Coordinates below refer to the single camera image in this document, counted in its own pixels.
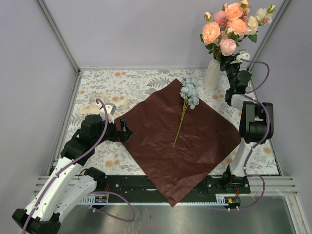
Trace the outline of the red wrapping paper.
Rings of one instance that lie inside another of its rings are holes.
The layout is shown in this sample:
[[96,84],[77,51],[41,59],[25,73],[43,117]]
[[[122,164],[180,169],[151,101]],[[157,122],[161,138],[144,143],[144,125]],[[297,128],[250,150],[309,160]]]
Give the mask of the red wrapping paper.
[[133,131],[126,150],[171,206],[241,141],[237,128],[205,102],[184,110],[181,86],[172,81],[122,116]]

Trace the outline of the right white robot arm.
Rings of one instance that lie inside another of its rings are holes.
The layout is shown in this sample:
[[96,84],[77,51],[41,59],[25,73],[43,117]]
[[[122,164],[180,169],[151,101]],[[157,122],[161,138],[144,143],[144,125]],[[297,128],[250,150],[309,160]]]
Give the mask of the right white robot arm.
[[241,142],[233,162],[222,175],[221,187],[227,193],[249,193],[247,167],[253,150],[272,138],[273,104],[260,102],[248,96],[246,91],[252,74],[241,70],[240,64],[246,61],[242,53],[221,56],[220,70],[226,72],[229,89],[225,93],[225,102],[241,111],[239,134]]

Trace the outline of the large pink peony stem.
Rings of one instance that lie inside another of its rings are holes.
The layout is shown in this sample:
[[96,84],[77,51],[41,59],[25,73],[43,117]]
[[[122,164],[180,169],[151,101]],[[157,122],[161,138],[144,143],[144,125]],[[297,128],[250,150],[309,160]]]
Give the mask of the large pink peony stem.
[[233,39],[222,39],[220,42],[220,50],[223,56],[230,56],[236,50],[237,44]]

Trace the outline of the small pink rose stem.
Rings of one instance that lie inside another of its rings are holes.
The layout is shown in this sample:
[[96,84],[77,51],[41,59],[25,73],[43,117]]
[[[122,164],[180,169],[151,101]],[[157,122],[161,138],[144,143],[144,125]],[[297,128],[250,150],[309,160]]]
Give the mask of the small pink rose stem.
[[249,7],[244,8],[243,14],[242,14],[242,20],[243,21],[247,21],[248,20],[249,13],[250,13],[250,8]]

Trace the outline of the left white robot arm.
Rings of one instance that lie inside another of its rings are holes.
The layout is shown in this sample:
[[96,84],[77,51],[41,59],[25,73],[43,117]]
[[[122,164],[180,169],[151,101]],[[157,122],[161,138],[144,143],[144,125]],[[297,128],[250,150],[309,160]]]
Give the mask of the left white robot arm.
[[133,131],[124,119],[121,130],[100,115],[87,115],[81,127],[65,143],[61,157],[40,192],[24,209],[16,209],[13,220],[22,233],[56,234],[62,221],[89,194],[108,194],[105,173],[91,167],[84,169],[95,148],[104,141],[126,143]]

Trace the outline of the cream rose stem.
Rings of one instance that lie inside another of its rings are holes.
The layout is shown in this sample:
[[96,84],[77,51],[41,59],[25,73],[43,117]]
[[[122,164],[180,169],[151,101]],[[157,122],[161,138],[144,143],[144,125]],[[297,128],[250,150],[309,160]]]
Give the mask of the cream rose stem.
[[271,4],[267,8],[257,10],[255,16],[250,16],[246,22],[246,31],[244,36],[250,41],[257,42],[257,32],[260,26],[266,26],[272,23],[273,13],[276,11],[276,5]]

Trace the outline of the orange peach rose stem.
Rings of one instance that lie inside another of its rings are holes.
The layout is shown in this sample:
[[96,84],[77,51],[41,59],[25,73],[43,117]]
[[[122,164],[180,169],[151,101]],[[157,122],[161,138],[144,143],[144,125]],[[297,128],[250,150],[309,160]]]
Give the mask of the orange peach rose stem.
[[219,61],[219,36],[220,27],[215,21],[211,21],[212,15],[209,12],[204,14],[205,20],[208,22],[203,26],[202,33],[200,34],[201,41],[205,44],[205,48],[208,49],[209,54],[213,55],[213,58]]

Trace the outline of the blue hydrangea stem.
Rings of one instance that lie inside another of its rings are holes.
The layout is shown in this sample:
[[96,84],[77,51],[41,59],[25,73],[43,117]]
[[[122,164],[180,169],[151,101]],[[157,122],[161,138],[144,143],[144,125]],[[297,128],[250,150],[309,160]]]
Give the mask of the blue hydrangea stem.
[[195,78],[192,78],[189,75],[183,77],[182,87],[179,93],[180,96],[184,99],[184,103],[179,128],[173,143],[173,148],[176,145],[187,109],[193,110],[199,104],[199,97],[197,92],[198,87],[199,83]]

